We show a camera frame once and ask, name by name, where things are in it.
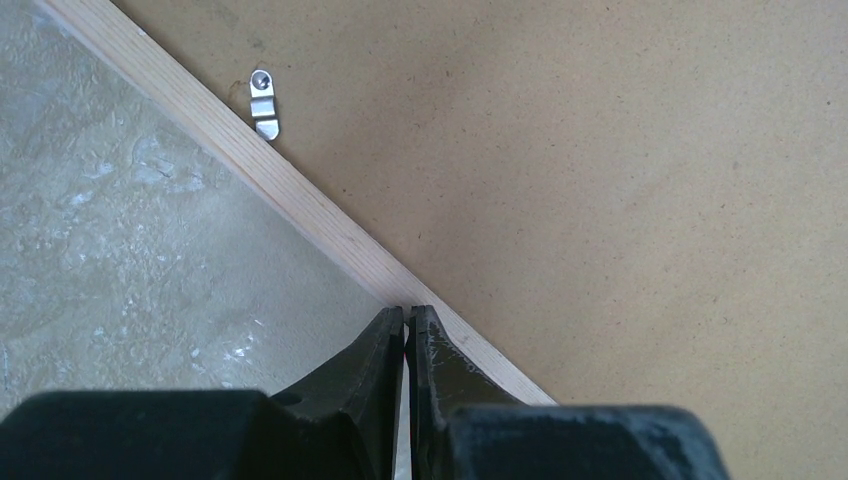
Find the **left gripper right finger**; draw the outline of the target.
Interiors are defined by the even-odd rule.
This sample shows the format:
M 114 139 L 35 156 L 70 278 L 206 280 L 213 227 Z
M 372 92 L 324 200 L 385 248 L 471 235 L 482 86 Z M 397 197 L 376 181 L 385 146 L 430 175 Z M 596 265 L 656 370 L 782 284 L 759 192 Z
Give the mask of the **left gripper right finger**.
M 415 306 L 406 344 L 415 479 L 726 479 L 705 426 L 664 405 L 533 406 Z

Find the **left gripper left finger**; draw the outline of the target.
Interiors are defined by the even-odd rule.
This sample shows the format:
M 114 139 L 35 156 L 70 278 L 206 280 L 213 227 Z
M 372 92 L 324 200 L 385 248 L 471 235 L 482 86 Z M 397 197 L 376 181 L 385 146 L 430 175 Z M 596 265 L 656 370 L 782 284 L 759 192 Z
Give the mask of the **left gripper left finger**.
M 403 312 L 286 389 L 53 391 L 1 423 L 5 479 L 390 479 Z

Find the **brown backing board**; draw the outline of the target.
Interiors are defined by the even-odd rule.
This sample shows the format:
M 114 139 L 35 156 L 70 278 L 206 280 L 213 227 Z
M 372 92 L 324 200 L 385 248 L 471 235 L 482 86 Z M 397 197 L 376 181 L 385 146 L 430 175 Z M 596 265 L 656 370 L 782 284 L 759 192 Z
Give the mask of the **brown backing board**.
M 123 1 L 562 403 L 847 475 L 843 1 Z

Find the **white wooden picture frame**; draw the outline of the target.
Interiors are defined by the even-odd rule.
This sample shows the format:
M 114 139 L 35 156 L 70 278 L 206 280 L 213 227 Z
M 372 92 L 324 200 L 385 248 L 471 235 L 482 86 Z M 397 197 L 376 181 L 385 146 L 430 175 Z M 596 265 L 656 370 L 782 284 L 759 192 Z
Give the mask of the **white wooden picture frame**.
M 554 399 L 110 1 L 41 1 L 82 45 L 152 100 L 216 160 L 386 306 L 433 306 L 450 339 L 518 399 Z

